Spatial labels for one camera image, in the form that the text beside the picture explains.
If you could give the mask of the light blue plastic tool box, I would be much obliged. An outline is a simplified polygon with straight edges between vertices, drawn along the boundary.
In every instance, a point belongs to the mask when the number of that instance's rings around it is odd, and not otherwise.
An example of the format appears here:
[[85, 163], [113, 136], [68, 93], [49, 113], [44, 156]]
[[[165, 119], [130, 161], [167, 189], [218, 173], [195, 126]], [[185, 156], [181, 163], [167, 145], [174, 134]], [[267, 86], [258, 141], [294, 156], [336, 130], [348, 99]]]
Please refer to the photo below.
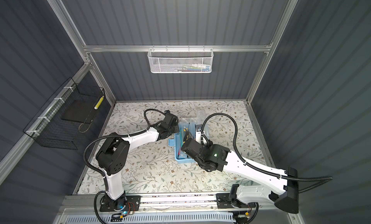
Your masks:
[[185, 137], [187, 136], [187, 132], [190, 133], [190, 136], [193, 139], [200, 137], [200, 135], [196, 134], [199, 125], [196, 125], [196, 122], [194, 121], [185, 121], [180, 122], [178, 126], [179, 132], [176, 133], [172, 139], [168, 140], [168, 145], [174, 147], [174, 158], [179, 164], [195, 163], [192, 158], [181, 150], [181, 147], [184, 143]]

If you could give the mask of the clear tool box lid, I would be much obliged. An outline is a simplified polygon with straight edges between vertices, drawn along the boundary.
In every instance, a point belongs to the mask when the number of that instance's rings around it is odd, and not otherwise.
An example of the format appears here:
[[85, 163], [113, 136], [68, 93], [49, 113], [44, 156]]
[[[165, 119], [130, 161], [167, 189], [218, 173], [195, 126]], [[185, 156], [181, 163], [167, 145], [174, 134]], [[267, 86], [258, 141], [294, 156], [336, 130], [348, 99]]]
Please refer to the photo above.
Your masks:
[[190, 126], [191, 122], [194, 122], [196, 125], [202, 125], [206, 117], [207, 115], [204, 109], [197, 109], [191, 111], [190, 114], [187, 114], [185, 117], [181, 117], [179, 124], [185, 125], [186, 127]]

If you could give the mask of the teal utility knife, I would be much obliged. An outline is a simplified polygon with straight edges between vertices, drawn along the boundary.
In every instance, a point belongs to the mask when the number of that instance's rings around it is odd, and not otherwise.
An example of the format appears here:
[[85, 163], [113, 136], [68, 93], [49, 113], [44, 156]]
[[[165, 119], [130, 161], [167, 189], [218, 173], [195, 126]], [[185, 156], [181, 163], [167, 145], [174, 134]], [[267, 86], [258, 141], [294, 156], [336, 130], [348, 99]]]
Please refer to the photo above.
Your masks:
[[183, 128], [182, 132], [181, 132], [181, 140], [182, 140], [182, 145], [186, 142], [187, 140], [187, 128]]

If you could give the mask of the yellow black utility knife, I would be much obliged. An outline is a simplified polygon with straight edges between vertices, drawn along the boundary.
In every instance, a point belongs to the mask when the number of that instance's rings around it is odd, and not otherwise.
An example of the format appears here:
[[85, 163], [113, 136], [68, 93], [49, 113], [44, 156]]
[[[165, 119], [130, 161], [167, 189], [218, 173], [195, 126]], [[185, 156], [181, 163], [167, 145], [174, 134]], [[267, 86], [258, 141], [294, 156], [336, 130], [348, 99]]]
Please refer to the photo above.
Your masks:
[[192, 135], [192, 132], [191, 132], [191, 130], [189, 129], [189, 127], [187, 127], [187, 128], [185, 129], [185, 138], [186, 138], [186, 139], [193, 139], [193, 135]]

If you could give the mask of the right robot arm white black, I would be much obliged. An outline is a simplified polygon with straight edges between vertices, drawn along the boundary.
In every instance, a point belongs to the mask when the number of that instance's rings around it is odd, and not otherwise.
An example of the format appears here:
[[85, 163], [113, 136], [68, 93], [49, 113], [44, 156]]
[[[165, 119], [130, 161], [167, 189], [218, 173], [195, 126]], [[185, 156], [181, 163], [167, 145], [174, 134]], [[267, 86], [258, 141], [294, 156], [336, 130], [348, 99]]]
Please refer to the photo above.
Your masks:
[[284, 179], [284, 170], [247, 159], [243, 162], [236, 152], [226, 147], [218, 144], [207, 147], [194, 139], [186, 140], [181, 151], [207, 172], [217, 170], [234, 173], [260, 184], [260, 187], [255, 189], [234, 184], [226, 200], [232, 207], [242, 208], [250, 203], [268, 202], [282, 211], [299, 213], [298, 184]]

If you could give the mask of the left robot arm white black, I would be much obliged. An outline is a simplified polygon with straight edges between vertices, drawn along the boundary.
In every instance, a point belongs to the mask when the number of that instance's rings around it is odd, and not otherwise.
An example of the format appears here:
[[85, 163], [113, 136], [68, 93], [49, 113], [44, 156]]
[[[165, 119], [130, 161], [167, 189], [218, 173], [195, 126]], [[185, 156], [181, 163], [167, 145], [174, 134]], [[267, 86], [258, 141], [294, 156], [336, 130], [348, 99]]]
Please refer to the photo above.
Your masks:
[[105, 184], [105, 193], [113, 201], [121, 199], [125, 190], [122, 185], [121, 171], [130, 151], [152, 142], [167, 139], [179, 132], [179, 118], [170, 111], [161, 112], [164, 119], [147, 128], [127, 135], [112, 133], [96, 154], [100, 173]]

